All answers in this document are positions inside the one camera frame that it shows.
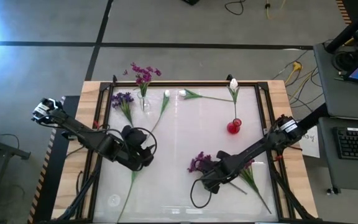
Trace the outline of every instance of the concrete floor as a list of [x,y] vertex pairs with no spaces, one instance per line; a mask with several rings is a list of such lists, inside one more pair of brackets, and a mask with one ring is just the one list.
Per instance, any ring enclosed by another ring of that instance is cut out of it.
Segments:
[[[0,0],[0,41],[95,42],[107,0]],[[234,16],[224,8],[229,1],[201,0],[190,7],[179,0],[115,0],[103,42],[212,43],[313,45],[334,38],[345,24],[335,0],[287,1],[276,9],[274,20],[265,18],[264,2],[249,0],[244,13]],[[239,6],[232,5],[233,10]],[[50,130],[30,120],[42,97],[59,99],[79,95],[88,69],[92,47],[0,46],[0,134],[16,134],[21,149],[30,151],[28,161],[13,158],[0,187],[0,220],[24,223],[39,178]],[[300,50],[233,49],[137,49],[102,47],[92,80],[121,76],[131,62],[153,65],[163,71],[160,80],[222,80],[227,74],[239,80],[268,80]],[[300,62],[301,73],[315,68],[312,51]],[[291,68],[278,78],[286,79]],[[295,91],[301,81],[288,87]],[[307,83],[301,100],[318,96],[320,87]],[[318,98],[312,109],[324,101]],[[309,113],[304,106],[293,109],[296,119]],[[8,137],[0,139],[13,144]],[[305,158],[319,216],[325,220],[358,223],[358,191],[344,190],[340,196],[326,196],[329,175],[325,166]],[[25,190],[22,198],[20,185]]]

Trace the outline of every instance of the paper sign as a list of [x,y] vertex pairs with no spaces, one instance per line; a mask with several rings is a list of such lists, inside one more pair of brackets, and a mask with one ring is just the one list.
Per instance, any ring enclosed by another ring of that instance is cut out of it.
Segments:
[[303,155],[320,158],[317,126],[309,129],[309,131],[302,137],[299,143],[301,145]]

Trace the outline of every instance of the black keyboard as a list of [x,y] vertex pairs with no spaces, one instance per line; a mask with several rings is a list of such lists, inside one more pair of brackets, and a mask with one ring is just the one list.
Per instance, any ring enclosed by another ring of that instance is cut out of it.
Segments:
[[334,128],[333,131],[339,158],[358,160],[358,128]]

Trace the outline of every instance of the white tulip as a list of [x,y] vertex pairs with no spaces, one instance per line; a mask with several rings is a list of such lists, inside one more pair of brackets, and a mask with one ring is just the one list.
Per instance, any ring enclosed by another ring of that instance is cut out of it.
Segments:
[[180,96],[186,96],[186,90],[180,90],[179,95]]
[[237,80],[235,78],[233,78],[230,81],[230,89],[236,90],[237,86],[239,86],[239,84],[238,84]]

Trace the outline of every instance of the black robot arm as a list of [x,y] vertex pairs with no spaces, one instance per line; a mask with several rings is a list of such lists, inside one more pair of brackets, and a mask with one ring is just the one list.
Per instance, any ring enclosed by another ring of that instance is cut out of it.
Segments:
[[[269,150],[276,150],[278,154],[282,154],[285,148],[298,142],[302,136],[306,134],[306,131],[307,130],[299,127],[292,117],[282,115],[276,122],[274,122],[270,131],[262,139],[248,147],[246,150],[232,156],[224,151],[219,151],[217,158],[220,159],[220,161],[214,163],[214,166],[210,166],[209,169],[201,170],[203,176],[200,180],[203,183],[204,188],[211,193],[217,194],[219,185],[226,184],[235,179],[244,166],[253,158]],[[302,220],[280,220],[280,223],[334,223],[325,222],[310,215],[292,193],[281,175],[277,172],[275,166],[271,167],[270,173],[279,186],[281,186],[284,194],[302,218]]]
[[121,133],[118,132],[122,139],[107,133],[108,130],[95,131],[68,116],[62,104],[53,99],[43,98],[35,108],[32,120],[39,124],[57,124],[58,127],[67,130],[63,135],[67,139],[76,136],[78,142],[87,149],[97,152],[111,162],[118,161],[133,171],[148,166],[154,158],[151,150],[155,145],[142,148],[141,145],[147,139],[147,135],[139,128],[125,126]]

